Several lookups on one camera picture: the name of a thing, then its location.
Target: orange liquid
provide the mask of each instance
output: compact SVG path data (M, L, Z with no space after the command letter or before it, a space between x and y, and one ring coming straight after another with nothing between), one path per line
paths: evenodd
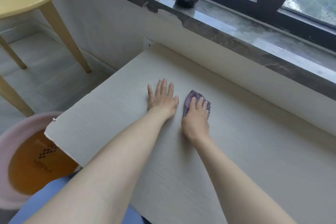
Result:
M16 191L33 195L49 182L73 173L77 166L41 130L16 150L9 163L8 178Z

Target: finger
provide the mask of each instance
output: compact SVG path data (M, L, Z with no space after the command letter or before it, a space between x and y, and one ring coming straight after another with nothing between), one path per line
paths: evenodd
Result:
M193 97L191 98L191 101L190 101L189 110L195 110L195 109L196 109L196 98Z
M162 80L160 79L156 86L155 96L158 96L161 94L161 85L162 85Z
M153 95L153 90L152 90L152 86L150 84L148 84L148 99L150 101L153 101L154 100L154 95Z
M201 97L199 100L198 100L198 102L197 102L197 104L196 104L196 110L200 110L200 109L202 109L202 104L203 104L203 97Z
M176 106L178 106L178 105L179 105L179 102L180 102L180 100L179 100L179 96L175 96L173 99L174 99L174 101L175 101Z
M174 95L174 83L171 82L171 83L169 84L168 96L169 96L170 98L172 98L173 95Z
M203 102L202 109L203 109L203 110L206 110L207 107L208 107L208 101L204 101L204 102Z
M161 86L161 95L167 94L167 79L163 78L162 86Z

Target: white tabletop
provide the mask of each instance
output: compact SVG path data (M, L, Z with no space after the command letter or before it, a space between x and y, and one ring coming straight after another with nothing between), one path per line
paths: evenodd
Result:
M336 219L334 137L194 62L153 45L64 112L47 136L80 165L146 113L147 84L174 82L180 105L163 127L131 204L150 222L226 223L196 151L183 138L183 100L211 102L219 147L298 223Z

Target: wooden stool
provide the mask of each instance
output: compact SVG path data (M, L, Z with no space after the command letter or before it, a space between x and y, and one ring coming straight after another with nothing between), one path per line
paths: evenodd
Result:
M65 45L69 48L74 58L87 73L90 73L91 69L89 65L79 51L78 46L76 45L64 22L62 21L62 18L54 7L52 0L0 0L0 19L24 13L35 8L40 9L48 23L52 26L54 31L59 35ZM13 49L8 44L6 44L1 36L0 45L20 68L27 68L23 61L18 57L18 55L16 55ZM28 117L34 114L33 110L27 105L27 103L1 76L0 96L6 99L11 105L16 107L25 116Z

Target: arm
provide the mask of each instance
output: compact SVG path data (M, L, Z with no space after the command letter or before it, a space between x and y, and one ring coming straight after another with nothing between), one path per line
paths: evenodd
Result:
M120 132L26 224L120 224L161 127L176 113L174 85L148 85L148 113Z
M295 224L296 222L241 171L209 136L207 102L201 98L182 120L182 128L197 150L229 224Z

